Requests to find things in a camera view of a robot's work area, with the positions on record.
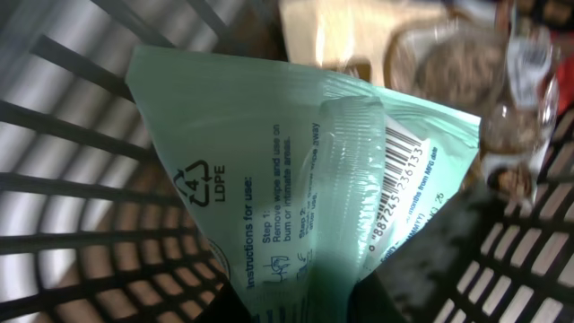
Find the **trash bin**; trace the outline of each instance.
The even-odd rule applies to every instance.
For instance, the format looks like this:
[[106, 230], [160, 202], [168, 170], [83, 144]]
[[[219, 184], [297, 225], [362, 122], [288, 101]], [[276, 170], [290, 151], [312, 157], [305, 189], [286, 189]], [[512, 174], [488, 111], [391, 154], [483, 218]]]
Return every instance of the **trash bin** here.
[[[0, 321], [248, 320], [123, 77], [139, 43], [285, 60], [277, 17], [273, 0], [0, 4]], [[350, 320], [572, 322], [573, 121], [531, 213], [480, 209], [428, 261], [410, 240], [359, 284]]]

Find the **black plastic basket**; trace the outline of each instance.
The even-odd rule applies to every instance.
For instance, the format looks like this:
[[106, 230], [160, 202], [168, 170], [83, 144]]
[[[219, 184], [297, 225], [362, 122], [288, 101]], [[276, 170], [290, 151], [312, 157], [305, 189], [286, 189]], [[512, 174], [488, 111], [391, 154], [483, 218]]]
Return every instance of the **black plastic basket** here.
[[[284, 60], [277, 2], [246, 0], [235, 18], [225, 22], [214, 8], [229, 1], [239, 0], [149, 1], [157, 6], [148, 8], [147, 16], [138, 7], [145, 0], [0, 3], [0, 142], [13, 143], [8, 161], [0, 161], [0, 321], [249, 321], [153, 148], [134, 143], [141, 120], [123, 82], [129, 50], [110, 67], [109, 52], [103, 49], [113, 48], [108, 41], [119, 33], [139, 39], [133, 44], [189, 48], [198, 38], [196, 31], [206, 28], [217, 36], [214, 52]], [[92, 10], [109, 19], [81, 51], [47, 32], [61, 12], [78, 4], [94, 5]], [[171, 23], [174, 13], [200, 17], [184, 28], [189, 32], [181, 33], [178, 41], [166, 37], [161, 28]], [[65, 91], [50, 100], [33, 101], [33, 106], [15, 104], [9, 93], [34, 64], [49, 64], [67, 75]], [[86, 112], [91, 113], [89, 120], [84, 115], [67, 117], [67, 111], [89, 104], [82, 95], [74, 97], [86, 84], [106, 94]], [[32, 95], [31, 87], [24, 90], [30, 91], [24, 97]], [[122, 131], [111, 134], [103, 125], [115, 118], [119, 102], [131, 109], [133, 117], [126, 118]], [[573, 120], [570, 111], [559, 121], [531, 214], [521, 215], [511, 206], [504, 213], [504, 205], [470, 193], [454, 197], [421, 234], [358, 285], [350, 320], [572, 322]], [[26, 133], [6, 139], [1, 131], [7, 127]], [[57, 170], [42, 176], [38, 169], [49, 160], [43, 153], [54, 154], [46, 151], [46, 141], [55, 138], [72, 149]], [[95, 175], [71, 179], [75, 172], [91, 167], [90, 153], [96, 151], [105, 158]], [[117, 169], [125, 158], [137, 164], [135, 170]], [[110, 176], [129, 180], [114, 186]], [[6, 205], [20, 195], [39, 202], [30, 207], [34, 212], [24, 214], [25, 221], [16, 219], [25, 228], [11, 231], [7, 223], [16, 212]], [[77, 203], [75, 212], [65, 212], [61, 202], [70, 198]], [[109, 202], [94, 223], [91, 214], [101, 201]], [[62, 220], [61, 214], [66, 214], [69, 227], [47, 230], [56, 218]], [[533, 231], [537, 239], [523, 252], [536, 234]], [[556, 241], [561, 247], [548, 251]], [[74, 261], [54, 281], [50, 272], [57, 265], [55, 254], [62, 252]], [[26, 291], [15, 292], [3, 284], [12, 278], [27, 284]], [[524, 291], [530, 296], [524, 306], [515, 308]], [[539, 312], [548, 308], [541, 318]]]

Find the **barcode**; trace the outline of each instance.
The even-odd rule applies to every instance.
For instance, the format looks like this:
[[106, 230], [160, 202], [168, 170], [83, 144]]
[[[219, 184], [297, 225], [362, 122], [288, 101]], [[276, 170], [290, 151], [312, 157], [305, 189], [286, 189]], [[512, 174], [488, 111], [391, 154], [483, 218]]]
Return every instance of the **barcode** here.
[[534, 66], [543, 66], [546, 62], [546, 48], [529, 48], [522, 55], [523, 63]]
[[385, 177], [383, 179], [383, 191], [378, 206], [379, 218], [387, 206], [392, 195], [398, 195], [399, 182], [403, 170], [407, 168], [409, 158], [415, 148], [421, 147], [421, 142], [409, 135], [405, 135], [391, 127], [387, 127], [386, 153], [385, 153]]

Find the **wet wipes package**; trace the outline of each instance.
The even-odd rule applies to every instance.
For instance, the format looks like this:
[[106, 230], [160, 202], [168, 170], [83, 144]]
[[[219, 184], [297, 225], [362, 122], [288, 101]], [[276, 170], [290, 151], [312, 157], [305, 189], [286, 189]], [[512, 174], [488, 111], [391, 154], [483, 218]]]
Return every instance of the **wet wipes package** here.
[[432, 216], [426, 188], [451, 177], [454, 194], [478, 147], [478, 118], [302, 65], [140, 47], [127, 83], [262, 321], [346, 321], [356, 281]]

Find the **plastic wrapper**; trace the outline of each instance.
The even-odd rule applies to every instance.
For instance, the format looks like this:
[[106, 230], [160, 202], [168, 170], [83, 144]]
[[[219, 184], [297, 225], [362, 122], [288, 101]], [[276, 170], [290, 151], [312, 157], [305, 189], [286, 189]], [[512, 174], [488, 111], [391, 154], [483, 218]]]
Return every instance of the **plastic wrapper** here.
[[[489, 115], [506, 82], [506, 43], [503, 35], [461, 16], [411, 24], [389, 42], [385, 84], [476, 116]], [[462, 188], [483, 177], [480, 165], [476, 156]]]
[[[382, 253], [370, 245], [383, 178], [397, 171], [387, 156], [402, 163], [406, 183], [418, 181], [415, 172], [424, 178], [433, 154], [463, 170], [478, 147], [476, 117], [302, 65], [140, 47], [127, 83], [162, 164], [254, 319], [346, 321], [367, 258]], [[385, 111], [415, 127], [429, 149], [389, 132]], [[408, 154], [389, 138], [408, 143]]]
[[[377, 86], [389, 87], [389, 80], [385, 77], [387, 72], [391, 68], [400, 68], [389, 65], [387, 60], [388, 49], [393, 47], [395, 35], [413, 27], [446, 22], [448, 17], [458, 17], [460, 14], [456, 10], [450, 11], [442, 3], [431, 2], [283, 0], [281, 1], [281, 16], [288, 56], [293, 63], [313, 65], [361, 78]], [[403, 69], [410, 68], [414, 75], [415, 56], [413, 53], [403, 51], [394, 54], [402, 58], [396, 63], [402, 64]], [[394, 119], [395, 114], [401, 113], [400, 109], [387, 109], [389, 120]], [[399, 126], [405, 126], [400, 120], [397, 121]], [[437, 134], [444, 132], [443, 130], [434, 129], [426, 132], [429, 128], [428, 121], [427, 118], [421, 118], [409, 127], [399, 129], [394, 129], [395, 124], [389, 121], [387, 127], [390, 127], [391, 131], [403, 130], [402, 135], [411, 139], [416, 138], [417, 141], [428, 140], [425, 147], [430, 147], [430, 150], [424, 153], [425, 161], [427, 161], [432, 148], [437, 147], [429, 142], [438, 144], [440, 150], [441, 147], [448, 146], [449, 142], [449, 140], [444, 141], [444, 138], [437, 138]], [[425, 131], [414, 134], [414, 129], [425, 129]], [[463, 135], [462, 138], [464, 142], [467, 136]], [[451, 169], [451, 173], [448, 174], [449, 181], [431, 180], [428, 185], [423, 186], [424, 192], [418, 189], [424, 177], [410, 179], [409, 176], [405, 176], [407, 171], [409, 174], [416, 173], [417, 176], [421, 176], [424, 171], [411, 172], [403, 170], [401, 166], [398, 173], [389, 174], [384, 184], [384, 190], [387, 188], [387, 191], [381, 199], [379, 220], [376, 223], [378, 227], [373, 229], [371, 235], [371, 252], [365, 264], [363, 276], [370, 273], [379, 261], [396, 250], [409, 236], [420, 230], [438, 211], [440, 204], [435, 205], [433, 200], [426, 199], [427, 197], [441, 196], [439, 200], [444, 202], [457, 192], [477, 152], [476, 146], [458, 144], [460, 141], [453, 146], [457, 147], [458, 151], [452, 151], [452, 155], [439, 163], [439, 169], [442, 167]], [[389, 155], [387, 164], [393, 164], [393, 158], [395, 156]], [[442, 170], [434, 171], [433, 175], [436, 176], [441, 172]], [[425, 198], [420, 199], [421, 196], [418, 196], [417, 202], [414, 203], [415, 207], [411, 209], [413, 199], [419, 192]], [[400, 205], [393, 203], [397, 199], [400, 199]]]
[[[369, 67], [364, 63], [351, 64], [334, 71], [368, 81], [370, 75], [365, 71]], [[386, 109], [381, 204], [360, 278], [421, 230], [458, 191], [478, 151], [479, 118], [413, 96], [387, 89], [379, 91], [386, 94], [385, 102], [393, 98], [393, 104]]]

